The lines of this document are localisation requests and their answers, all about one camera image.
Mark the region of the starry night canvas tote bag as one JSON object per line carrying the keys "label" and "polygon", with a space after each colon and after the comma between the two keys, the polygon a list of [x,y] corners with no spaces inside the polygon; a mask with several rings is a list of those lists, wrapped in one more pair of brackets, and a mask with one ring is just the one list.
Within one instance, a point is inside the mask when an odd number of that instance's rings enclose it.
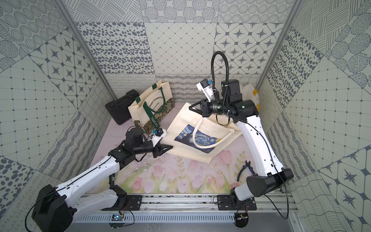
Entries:
{"label": "starry night canvas tote bag", "polygon": [[203,118],[189,110],[185,103],[176,115],[162,143],[173,146],[168,153],[210,163],[212,159],[242,135],[241,130],[226,116]]}

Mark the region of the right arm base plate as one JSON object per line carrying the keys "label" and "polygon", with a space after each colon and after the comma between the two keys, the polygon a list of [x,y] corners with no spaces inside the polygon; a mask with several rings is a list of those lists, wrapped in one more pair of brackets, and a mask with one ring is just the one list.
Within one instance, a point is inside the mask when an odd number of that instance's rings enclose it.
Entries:
{"label": "right arm base plate", "polygon": [[217,195],[216,204],[219,211],[231,211],[231,210],[257,210],[255,198],[248,198],[244,201],[238,200],[236,197],[231,195]]}

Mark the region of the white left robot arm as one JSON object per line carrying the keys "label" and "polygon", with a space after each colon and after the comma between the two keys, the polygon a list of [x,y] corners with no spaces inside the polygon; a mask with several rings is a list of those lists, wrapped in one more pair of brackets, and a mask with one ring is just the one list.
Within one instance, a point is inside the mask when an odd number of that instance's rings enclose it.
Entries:
{"label": "white left robot arm", "polygon": [[165,129],[158,128],[153,133],[148,139],[141,128],[128,130],[125,140],[97,164],[55,187],[43,187],[27,216],[43,232],[63,232],[91,213],[128,209],[128,194],[114,183],[113,175],[136,160],[136,155],[152,153],[157,158],[173,148],[160,143],[167,135]]}

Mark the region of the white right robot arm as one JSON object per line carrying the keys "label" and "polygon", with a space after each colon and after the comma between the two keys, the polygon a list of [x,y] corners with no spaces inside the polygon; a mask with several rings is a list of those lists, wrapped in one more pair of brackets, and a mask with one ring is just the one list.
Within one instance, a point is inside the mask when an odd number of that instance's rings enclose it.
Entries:
{"label": "white right robot arm", "polygon": [[206,99],[197,103],[200,109],[195,109],[196,104],[193,104],[189,110],[200,114],[203,118],[212,114],[224,114],[232,119],[252,152],[256,165],[255,173],[247,177],[245,184],[232,189],[233,203],[260,197],[285,187],[294,174],[291,169],[285,168],[275,155],[263,130],[258,109],[252,100],[243,100],[239,81],[222,82],[223,99],[219,98],[218,91],[211,80],[202,80],[197,84],[197,89],[204,93]]}

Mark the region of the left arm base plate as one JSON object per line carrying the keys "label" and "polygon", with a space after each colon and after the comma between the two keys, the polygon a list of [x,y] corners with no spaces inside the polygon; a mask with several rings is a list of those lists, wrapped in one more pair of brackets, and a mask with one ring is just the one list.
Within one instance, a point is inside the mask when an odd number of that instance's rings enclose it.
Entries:
{"label": "left arm base plate", "polygon": [[119,196],[112,207],[104,208],[102,211],[139,211],[142,204],[142,195],[125,195]]}

